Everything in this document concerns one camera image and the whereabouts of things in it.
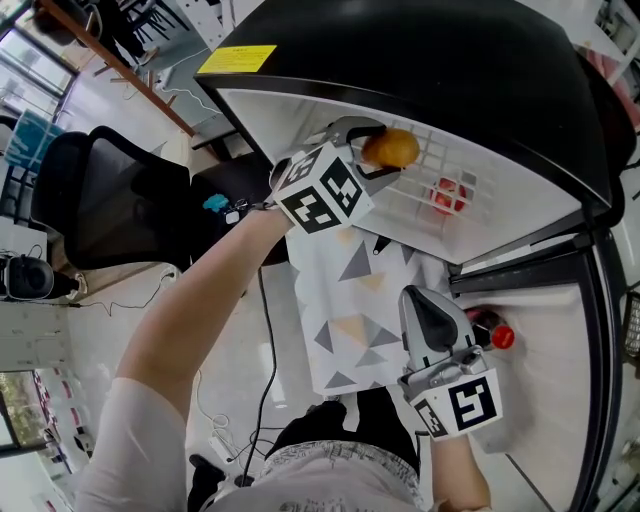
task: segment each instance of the window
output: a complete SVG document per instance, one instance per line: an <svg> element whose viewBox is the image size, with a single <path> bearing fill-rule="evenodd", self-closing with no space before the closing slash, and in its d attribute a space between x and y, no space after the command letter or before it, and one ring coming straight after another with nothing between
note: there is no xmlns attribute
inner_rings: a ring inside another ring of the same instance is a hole
<svg viewBox="0 0 640 512"><path fill-rule="evenodd" d="M31 372L0 372L0 413L0 457L44 446L47 423Z"/></svg>
<svg viewBox="0 0 640 512"><path fill-rule="evenodd" d="M0 40L0 106L53 119L76 73L30 34L14 28Z"/></svg>

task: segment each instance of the person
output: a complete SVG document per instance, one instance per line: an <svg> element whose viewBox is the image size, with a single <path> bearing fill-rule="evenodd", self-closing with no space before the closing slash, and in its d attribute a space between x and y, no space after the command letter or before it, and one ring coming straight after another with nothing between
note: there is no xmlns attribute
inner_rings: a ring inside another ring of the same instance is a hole
<svg viewBox="0 0 640 512"><path fill-rule="evenodd" d="M77 512L418 510L418 456L385 388L358 394L356 432L342 428L340 402L311 407L282 431L252 486L215 502L208 498L224 474L192 456L187 500L185 432L194 378L259 266L291 227L280 210L251 211L145 315L104 406ZM466 436L432 443L431 457L434 509L490 507Z"/></svg>
<svg viewBox="0 0 640 512"><path fill-rule="evenodd" d="M142 43L136 37L131 23L127 16L120 10L120 5L116 0L99 0L96 4L100 19L102 21L102 33L100 34L100 44L122 62L126 67L131 68L131 64L125 59L116 42L120 44L129 54L135 57L140 66L148 64L158 54L158 47L153 46L145 51Z"/></svg>

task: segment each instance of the yellow sticker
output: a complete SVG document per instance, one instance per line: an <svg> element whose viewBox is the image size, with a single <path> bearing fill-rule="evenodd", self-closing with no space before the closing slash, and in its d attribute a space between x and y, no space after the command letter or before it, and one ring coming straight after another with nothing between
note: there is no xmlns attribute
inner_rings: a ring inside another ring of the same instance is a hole
<svg viewBox="0 0 640 512"><path fill-rule="evenodd" d="M275 49L276 45L218 48L198 73L255 73Z"/></svg>

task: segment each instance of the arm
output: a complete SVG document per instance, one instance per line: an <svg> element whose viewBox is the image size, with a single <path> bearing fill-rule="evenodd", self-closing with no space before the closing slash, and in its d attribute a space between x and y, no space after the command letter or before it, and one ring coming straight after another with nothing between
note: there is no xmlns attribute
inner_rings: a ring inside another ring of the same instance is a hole
<svg viewBox="0 0 640 512"><path fill-rule="evenodd" d="M198 368L269 251L291 227L279 210L250 212L145 315L117 376L155 390L186 420Z"/></svg>
<svg viewBox="0 0 640 512"><path fill-rule="evenodd" d="M471 451L468 436L431 442L433 499L442 512L491 506L491 494Z"/></svg>

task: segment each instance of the cable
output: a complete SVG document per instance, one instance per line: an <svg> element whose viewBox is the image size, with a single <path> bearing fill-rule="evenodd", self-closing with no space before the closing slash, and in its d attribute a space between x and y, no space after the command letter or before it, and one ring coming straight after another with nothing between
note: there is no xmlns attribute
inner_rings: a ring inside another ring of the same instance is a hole
<svg viewBox="0 0 640 512"><path fill-rule="evenodd" d="M269 307L267 305L267 295L264 291L264 281L262 279L262 268L258 269L258 285L260 286L260 295L262 297L262 306L264 308L264 319L267 323L267 329L269 331L269 344L271 345L271 358L273 360L273 370L271 371L271 377L269 378L269 382L264 388L262 393L262 397L260 398L260 404L258 405L258 421L256 422L256 437L251 444L251 450L249 450L249 456L247 458L247 466L244 469L244 473L242 475L242 486L244 487L244 483L247 479L247 474L249 473L249 466L251 465L251 459L253 458L253 453L256 451L256 444L258 443L258 436L260 435L260 427L262 425L262 408L264 407L264 401L267 398L267 394L269 393L269 389L271 389L271 384L273 384L274 379L276 378L276 372L278 371L278 361L276 359L276 344L273 340L273 327L271 326L271 318L269 317Z"/></svg>
<svg viewBox="0 0 640 512"><path fill-rule="evenodd" d="M161 88L160 90L162 92L188 92L194 100L198 100L198 103L200 103L200 106L202 108L204 108L206 110L211 110L211 112L215 112L216 114L222 114L222 112L220 112L219 110L216 110L215 108L205 107L204 103L202 103L202 100L200 98L198 98L195 94L193 94L189 89L164 89L164 88Z"/></svg>
<svg viewBox="0 0 640 512"><path fill-rule="evenodd" d="M100 302L100 301L92 302L91 304L56 304L56 305L62 306L62 307L69 307L69 308L90 308L91 306L101 305L104 308L104 310L107 312L107 315L109 315L110 317L113 316L113 313L112 313L113 306L118 306L119 308L123 308L123 309L144 309L151 303L151 301L155 298L155 296L158 295L160 288L162 288L162 281L164 281L166 277L173 277L173 273L165 274L160 278L160 282L158 283L158 287L156 288L156 291L153 292L153 295L151 295L151 297L149 297L149 300L145 302L142 306L130 306L127 304L119 304L117 302L111 302L109 304L109 307L107 307L107 305L104 302Z"/></svg>
<svg viewBox="0 0 640 512"><path fill-rule="evenodd" d="M250 434L249 443L246 446L242 448L238 447L233 440L233 433L227 430L227 427L231 423L231 421L229 420L229 417L226 414L215 414L211 416L204 410L204 407L202 406L202 402L200 401L200 387L202 384L202 377L203 377L202 370L198 370L198 383L196 384L196 392L195 392L196 407L198 408L198 411L200 412L200 414L202 414L205 418L207 418L211 423L211 435L216 436L220 440L220 442L227 447L229 452L231 452L232 457L227 459L226 462L234 462L237 460L238 464L240 464L240 468L242 468L242 470L245 470L249 466L243 464L242 459L240 457L253 444L254 436L257 436L257 431L254 430ZM262 427L262 430L283 430L283 429L284 427ZM271 441L270 439L259 438L257 441L274 444L274 442ZM261 460L264 460L264 457L266 457L266 454L258 449L256 449L256 452L260 454L259 458Z"/></svg>
<svg viewBox="0 0 640 512"><path fill-rule="evenodd" d="M171 66L170 66L170 67L175 68L176 66L178 66L178 65L182 64L185 60L192 59L193 57L195 57L195 56L197 56L197 55L200 55L201 53L204 53L204 52L206 52L206 51L208 51L208 50L209 50L209 47L203 48L203 49L202 49L202 50L200 50L198 53L194 53L193 55L189 55L188 57L185 57L184 59L179 60L179 61L178 61L178 62L176 62L175 64L171 64Z"/></svg>

